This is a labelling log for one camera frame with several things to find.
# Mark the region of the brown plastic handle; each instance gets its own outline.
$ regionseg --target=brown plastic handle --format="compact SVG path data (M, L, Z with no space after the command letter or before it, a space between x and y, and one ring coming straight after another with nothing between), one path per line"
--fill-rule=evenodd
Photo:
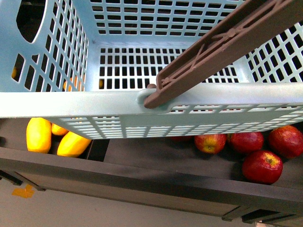
M157 75L155 108L303 20L303 0L247 0Z

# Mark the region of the yellow fruit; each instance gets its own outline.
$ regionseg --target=yellow fruit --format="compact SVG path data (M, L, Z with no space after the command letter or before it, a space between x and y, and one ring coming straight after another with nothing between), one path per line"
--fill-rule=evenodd
M68 133L68 130L60 127L59 125L52 124L52 133L56 136L64 136Z
M52 143L52 127L48 120L41 117L30 119L27 125L27 149L47 153Z
M11 73L11 77L14 79L16 77L16 75L17 75L17 68L14 67L13 72Z
M77 88L77 83L78 83L78 78L76 77L75 78L75 81L74 81L74 86ZM64 83L63 83L63 89L66 91L66 87L67 86L67 81L65 81ZM68 91L72 91L72 86L71 85L69 85L68 86Z
M89 146L91 140L69 131L61 140L57 155L65 157L78 157Z

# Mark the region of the shopping basket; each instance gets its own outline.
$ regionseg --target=shopping basket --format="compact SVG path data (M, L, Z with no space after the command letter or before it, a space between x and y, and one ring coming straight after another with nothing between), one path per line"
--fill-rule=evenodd
M302 22L182 95L144 107L157 74L242 3L0 1L0 117L44 117L90 139L266 131L303 121Z

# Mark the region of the apple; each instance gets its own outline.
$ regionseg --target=apple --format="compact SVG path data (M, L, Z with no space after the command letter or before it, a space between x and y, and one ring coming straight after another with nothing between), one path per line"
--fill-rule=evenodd
M303 134L291 125L272 130L268 143L274 152L286 158L298 157L303 153Z
M217 154L223 150L226 143L226 134L195 136L196 147L207 154Z
M193 138L193 136L172 136L169 138L174 142L188 142Z
M234 151L249 154L262 149L264 137L261 132L234 133L228 134L227 141Z
M258 150L247 155L242 173L253 183L272 184L282 174L283 163L279 156L268 150Z

